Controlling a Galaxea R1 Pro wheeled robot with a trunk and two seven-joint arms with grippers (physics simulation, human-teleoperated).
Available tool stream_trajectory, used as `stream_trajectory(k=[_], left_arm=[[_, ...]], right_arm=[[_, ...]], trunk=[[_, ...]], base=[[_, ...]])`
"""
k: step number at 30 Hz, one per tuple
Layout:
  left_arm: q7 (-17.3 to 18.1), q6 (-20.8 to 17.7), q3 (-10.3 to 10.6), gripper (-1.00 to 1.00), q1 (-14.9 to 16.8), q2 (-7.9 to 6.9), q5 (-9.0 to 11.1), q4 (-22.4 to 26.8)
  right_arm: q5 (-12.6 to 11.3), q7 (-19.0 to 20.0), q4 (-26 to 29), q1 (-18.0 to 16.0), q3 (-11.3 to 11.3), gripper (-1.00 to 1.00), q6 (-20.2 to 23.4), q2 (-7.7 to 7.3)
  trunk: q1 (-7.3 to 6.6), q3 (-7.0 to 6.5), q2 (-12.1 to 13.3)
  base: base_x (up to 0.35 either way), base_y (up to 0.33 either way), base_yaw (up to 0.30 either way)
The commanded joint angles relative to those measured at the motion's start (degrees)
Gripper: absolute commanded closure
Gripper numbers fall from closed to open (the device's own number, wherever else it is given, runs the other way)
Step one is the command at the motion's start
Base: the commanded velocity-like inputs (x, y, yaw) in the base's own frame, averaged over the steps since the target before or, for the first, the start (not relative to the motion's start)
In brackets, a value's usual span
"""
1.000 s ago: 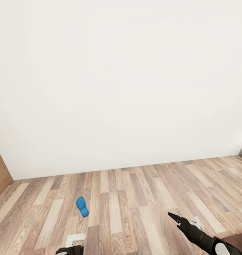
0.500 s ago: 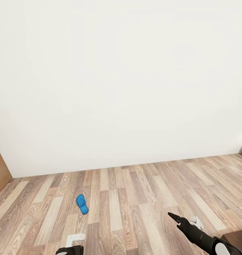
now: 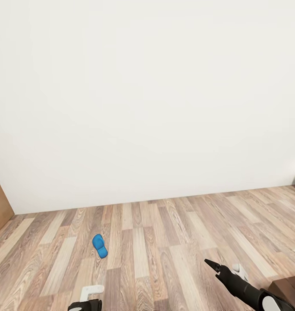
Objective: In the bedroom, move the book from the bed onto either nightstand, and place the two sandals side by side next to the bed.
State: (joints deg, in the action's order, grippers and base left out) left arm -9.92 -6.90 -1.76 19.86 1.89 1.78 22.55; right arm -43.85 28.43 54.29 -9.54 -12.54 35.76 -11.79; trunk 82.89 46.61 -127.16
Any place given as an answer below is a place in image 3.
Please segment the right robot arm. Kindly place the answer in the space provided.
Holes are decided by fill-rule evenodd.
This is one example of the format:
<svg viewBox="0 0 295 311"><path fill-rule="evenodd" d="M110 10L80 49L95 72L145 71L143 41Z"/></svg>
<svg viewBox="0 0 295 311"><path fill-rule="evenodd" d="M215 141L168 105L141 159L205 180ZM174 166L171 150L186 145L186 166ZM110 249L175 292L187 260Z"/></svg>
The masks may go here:
<svg viewBox="0 0 295 311"><path fill-rule="evenodd" d="M261 288L258 290L250 285L248 274L241 264L233 264L231 271L227 266L220 265L209 259L204 260L217 273L218 280L225 285L234 297L238 297L255 311L295 311L295 308L285 299Z"/></svg>

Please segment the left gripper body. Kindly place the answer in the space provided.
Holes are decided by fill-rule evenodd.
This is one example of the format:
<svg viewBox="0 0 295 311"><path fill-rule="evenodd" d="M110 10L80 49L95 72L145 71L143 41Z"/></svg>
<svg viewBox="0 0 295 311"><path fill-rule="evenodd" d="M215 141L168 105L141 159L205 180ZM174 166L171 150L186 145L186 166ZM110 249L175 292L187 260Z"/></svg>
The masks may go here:
<svg viewBox="0 0 295 311"><path fill-rule="evenodd" d="M99 299L93 299L85 302L73 302L69 309L72 309L73 307L77 306L85 306L87 308L87 311L98 311L98 303Z"/></svg>

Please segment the sandal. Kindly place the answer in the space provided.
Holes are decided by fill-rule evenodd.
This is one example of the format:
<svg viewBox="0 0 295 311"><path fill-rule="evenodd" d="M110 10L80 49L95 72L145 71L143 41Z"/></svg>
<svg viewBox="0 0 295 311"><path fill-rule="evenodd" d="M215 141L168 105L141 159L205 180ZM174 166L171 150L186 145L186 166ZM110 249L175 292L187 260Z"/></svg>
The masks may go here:
<svg viewBox="0 0 295 311"><path fill-rule="evenodd" d="M104 246L105 242L103 240L102 235L97 234L96 236L94 236L92 243L94 247L96 248L100 258L104 259L108 255L108 251Z"/></svg>

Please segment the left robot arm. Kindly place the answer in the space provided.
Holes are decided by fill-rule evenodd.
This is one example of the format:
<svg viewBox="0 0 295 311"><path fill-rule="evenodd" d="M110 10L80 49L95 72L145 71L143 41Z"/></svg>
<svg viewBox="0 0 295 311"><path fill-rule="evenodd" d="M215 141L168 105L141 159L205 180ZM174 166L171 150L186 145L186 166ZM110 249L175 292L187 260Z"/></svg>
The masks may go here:
<svg viewBox="0 0 295 311"><path fill-rule="evenodd" d="M85 286L82 289L79 302L73 302L68 311L101 311L102 300L89 300L89 295L101 294L104 292L103 285Z"/></svg>

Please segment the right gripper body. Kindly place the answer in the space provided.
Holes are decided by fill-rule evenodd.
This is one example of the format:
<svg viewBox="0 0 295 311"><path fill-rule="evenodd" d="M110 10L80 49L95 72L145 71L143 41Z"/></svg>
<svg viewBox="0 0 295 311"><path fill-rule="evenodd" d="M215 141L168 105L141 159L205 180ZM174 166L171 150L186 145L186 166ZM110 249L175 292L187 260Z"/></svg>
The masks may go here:
<svg viewBox="0 0 295 311"><path fill-rule="evenodd" d="M231 295L238 297L244 303L246 303L244 293L246 287L250 283L233 274L231 270L225 265L223 265L223 268L219 274L219 279L225 285Z"/></svg>

